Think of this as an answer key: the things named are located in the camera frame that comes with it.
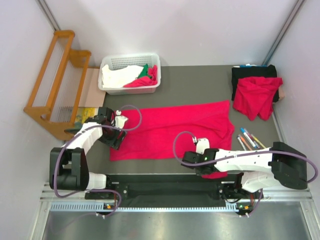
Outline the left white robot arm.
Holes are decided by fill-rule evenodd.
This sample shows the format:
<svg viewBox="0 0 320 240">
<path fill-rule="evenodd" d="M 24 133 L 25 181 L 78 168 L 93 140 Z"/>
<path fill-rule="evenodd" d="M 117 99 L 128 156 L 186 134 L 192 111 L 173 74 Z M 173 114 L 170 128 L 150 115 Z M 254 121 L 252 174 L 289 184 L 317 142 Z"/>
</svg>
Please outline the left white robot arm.
<svg viewBox="0 0 320 240">
<path fill-rule="evenodd" d="M 105 174 L 89 171 L 87 153 L 95 142 L 118 150 L 126 136 L 123 131 L 128 117 L 120 110 L 100 107 L 98 113 L 88 117 L 82 127 L 68 129 L 76 139 L 50 151 L 49 185 L 53 190 L 96 190 L 102 198 L 109 198 L 114 191 L 110 178 Z"/>
</svg>

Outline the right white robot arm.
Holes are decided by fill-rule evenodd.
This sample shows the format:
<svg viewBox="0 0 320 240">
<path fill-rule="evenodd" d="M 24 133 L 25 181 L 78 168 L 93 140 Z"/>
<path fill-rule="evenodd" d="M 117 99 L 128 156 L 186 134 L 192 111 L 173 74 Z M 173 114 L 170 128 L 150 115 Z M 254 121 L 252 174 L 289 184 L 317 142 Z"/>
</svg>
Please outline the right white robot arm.
<svg viewBox="0 0 320 240">
<path fill-rule="evenodd" d="M 273 186 L 305 190 L 308 180 L 304 158 L 303 153 L 280 141 L 264 149 L 232 151 L 211 148 L 208 139 L 200 138 L 196 150 L 185 152 L 182 162 L 204 179 L 222 179 L 236 174 L 233 192 L 245 198 Z"/>
</svg>

